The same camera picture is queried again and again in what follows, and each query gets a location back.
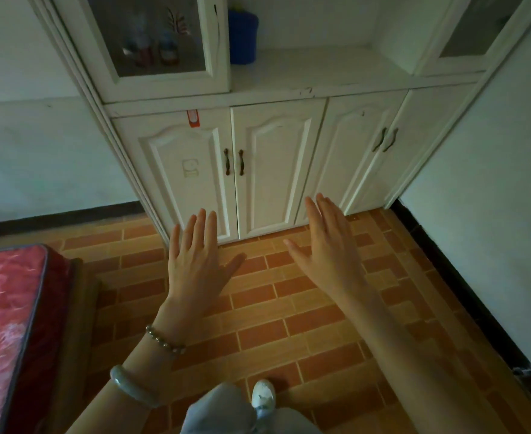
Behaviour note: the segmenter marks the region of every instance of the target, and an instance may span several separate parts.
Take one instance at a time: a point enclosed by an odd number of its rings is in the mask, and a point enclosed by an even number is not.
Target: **red sticker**
[[[199,113],[196,109],[189,109],[187,111],[187,118],[189,119],[189,126],[191,128],[199,128]]]

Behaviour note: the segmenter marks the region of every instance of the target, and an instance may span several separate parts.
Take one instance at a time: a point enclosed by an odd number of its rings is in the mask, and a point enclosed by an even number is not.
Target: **cabinet handle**
[[[229,164],[229,157],[227,156],[227,154],[229,153],[229,149],[225,148],[223,150],[223,153],[226,155],[226,175],[229,175],[230,164]]]
[[[394,143],[396,143],[396,135],[398,135],[398,128],[394,130],[394,136],[392,137],[392,143],[386,146],[382,152],[386,152],[389,148],[391,148],[394,145]]]
[[[374,146],[374,148],[372,149],[372,152],[376,152],[377,151],[377,148],[379,148],[382,143],[384,143],[384,137],[386,136],[386,127],[384,127],[384,129],[382,130],[382,137],[380,138],[380,142]]]
[[[243,149],[239,150],[239,158],[241,159],[241,170],[239,171],[239,175],[243,175],[243,169],[245,169],[245,163],[243,162]]]

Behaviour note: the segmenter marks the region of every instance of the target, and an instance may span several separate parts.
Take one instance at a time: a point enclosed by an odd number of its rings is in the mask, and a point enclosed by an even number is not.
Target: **hand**
[[[305,198],[312,255],[302,253],[291,240],[284,240],[299,268],[336,303],[344,294],[356,293],[365,284],[364,270],[350,224],[342,211],[321,193],[317,206]]]
[[[168,342],[181,345],[191,325],[199,319],[245,260],[235,256],[219,266],[217,258],[217,215],[205,210],[192,215],[179,247],[179,224],[169,241],[169,295],[153,321],[153,327]]]

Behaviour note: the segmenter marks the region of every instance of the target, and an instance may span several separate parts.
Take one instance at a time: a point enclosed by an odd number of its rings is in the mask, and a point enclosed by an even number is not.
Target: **glass pane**
[[[88,0],[119,77],[205,70],[197,0]]]
[[[471,0],[441,58],[483,55],[522,0]]]

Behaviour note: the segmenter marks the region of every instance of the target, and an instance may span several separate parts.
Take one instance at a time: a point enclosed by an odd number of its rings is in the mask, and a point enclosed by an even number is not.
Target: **blue container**
[[[255,61],[257,26],[260,20],[247,11],[229,10],[230,61],[246,65]]]

